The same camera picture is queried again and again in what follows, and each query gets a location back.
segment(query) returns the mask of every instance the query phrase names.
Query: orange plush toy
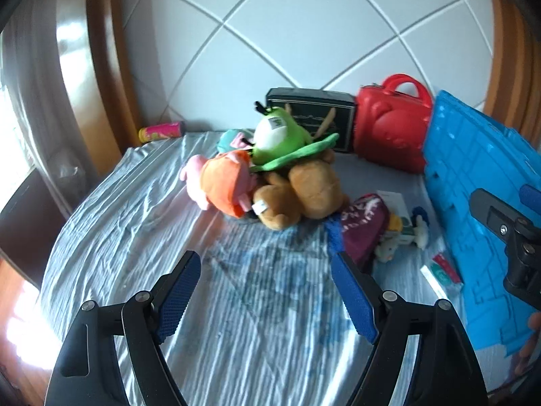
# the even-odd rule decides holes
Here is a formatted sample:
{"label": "orange plush toy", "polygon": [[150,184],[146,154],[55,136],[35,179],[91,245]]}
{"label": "orange plush toy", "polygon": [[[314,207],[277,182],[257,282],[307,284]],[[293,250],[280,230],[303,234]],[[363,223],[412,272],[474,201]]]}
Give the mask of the orange plush toy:
{"label": "orange plush toy", "polygon": [[201,189],[220,211],[240,218],[252,208],[250,192],[256,177],[250,174],[250,156],[244,150],[218,154],[201,170]]}

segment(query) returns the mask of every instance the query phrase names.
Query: black antenna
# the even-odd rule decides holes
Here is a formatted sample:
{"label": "black antenna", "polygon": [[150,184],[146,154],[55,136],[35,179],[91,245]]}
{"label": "black antenna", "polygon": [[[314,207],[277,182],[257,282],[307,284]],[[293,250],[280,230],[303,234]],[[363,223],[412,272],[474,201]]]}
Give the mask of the black antenna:
{"label": "black antenna", "polygon": [[265,107],[263,107],[263,105],[261,105],[258,101],[255,102],[255,110],[258,111],[259,113],[261,113],[264,116],[267,116],[269,114],[267,109]]}

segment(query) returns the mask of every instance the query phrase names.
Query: red handle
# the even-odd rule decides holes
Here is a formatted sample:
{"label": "red handle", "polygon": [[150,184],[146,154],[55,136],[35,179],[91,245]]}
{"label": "red handle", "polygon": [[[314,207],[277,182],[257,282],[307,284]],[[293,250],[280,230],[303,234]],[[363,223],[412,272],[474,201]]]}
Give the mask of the red handle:
{"label": "red handle", "polygon": [[397,73],[389,76],[386,80],[383,81],[382,87],[385,91],[389,93],[396,93],[398,86],[406,82],[411,82],[413,85],[415,85],[418,97],[419,99],[421,99],[423,105],[425,105],[425,107],[432,108],[432,97],[430,96],[430,93],[428,93],[426,87],[421,84],[421,82],[407,74]]}

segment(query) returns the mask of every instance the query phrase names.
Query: tiled wall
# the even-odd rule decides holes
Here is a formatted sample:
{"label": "tiled wall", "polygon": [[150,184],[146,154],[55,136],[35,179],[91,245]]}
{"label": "tiled wall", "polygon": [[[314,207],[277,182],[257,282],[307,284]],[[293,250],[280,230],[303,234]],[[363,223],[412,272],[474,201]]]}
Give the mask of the tiled wall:
{"label": "tiled wall", "polygon": [[399,72],[482,108],[492,62],[491,0],[123,0],[123,22],[144,123],[191,130],[255,127],[272,87]]}

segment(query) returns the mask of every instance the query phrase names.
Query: red case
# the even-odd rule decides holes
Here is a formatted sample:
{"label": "red case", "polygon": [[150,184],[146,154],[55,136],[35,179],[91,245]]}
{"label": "red case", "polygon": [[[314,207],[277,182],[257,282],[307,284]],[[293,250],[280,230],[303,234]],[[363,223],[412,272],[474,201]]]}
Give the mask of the red case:
{"label": "red case", "polygon": [[[415,85],[419,97],[396,91],[406,82]],[[432,106],[424,85],[406,74],[389,76],[382,86],[361,88],[353,131],[355,153],[370,162],[422,174]]]}

